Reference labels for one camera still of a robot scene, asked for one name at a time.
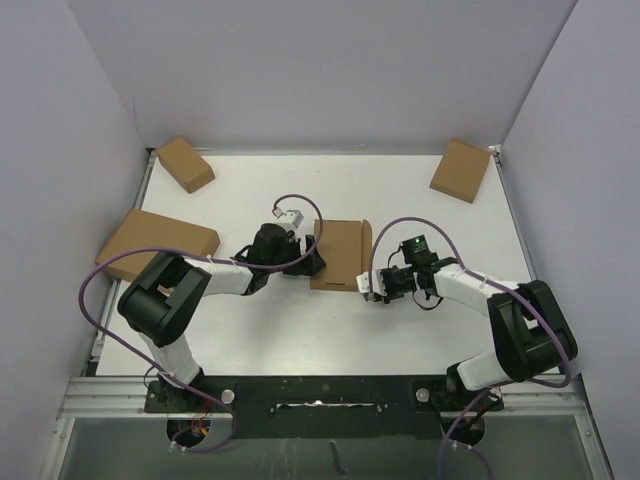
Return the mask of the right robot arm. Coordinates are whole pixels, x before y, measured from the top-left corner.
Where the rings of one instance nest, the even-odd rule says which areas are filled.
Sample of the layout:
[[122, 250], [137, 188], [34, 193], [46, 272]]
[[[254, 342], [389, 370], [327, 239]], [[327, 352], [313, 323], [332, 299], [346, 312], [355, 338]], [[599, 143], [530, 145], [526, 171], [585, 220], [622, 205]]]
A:
[[462, 304], [489, 321], [493, 348], [447, 369], [444, 394], [452, 406], [467, 408], [485, 388], [531, 381], [577, 356], [575, 337], [547, 283], [482, 276], [453, 257], [439, 258], [424, 236], [402, 242], [399, 252], [404, 267], [372, 269], [356, 278], [365, 298], [388, 304], [422, 292], [427, 299]]

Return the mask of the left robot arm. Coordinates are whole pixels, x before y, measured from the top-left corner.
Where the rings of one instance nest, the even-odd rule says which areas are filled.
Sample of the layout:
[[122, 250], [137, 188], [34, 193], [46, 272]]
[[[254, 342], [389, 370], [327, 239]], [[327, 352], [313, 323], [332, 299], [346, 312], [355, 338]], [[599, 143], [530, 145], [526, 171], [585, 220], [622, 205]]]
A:
[[314, 277], [326, 262], [305, 237], [306, 249], [292, 226], [266, 223], [251, 244], [229, 264], [193, 260], [160, 252], [148, 263], [119, 300], [118, 313], [149, 348], [159, 373], [169, 384], [167, 397], [182, 411], [196, 408], [203, 398], [198, 381], [203, 370], [189, 347], [186, 330], [201, 299], [214, 295], [250, 296], [274, 273]]

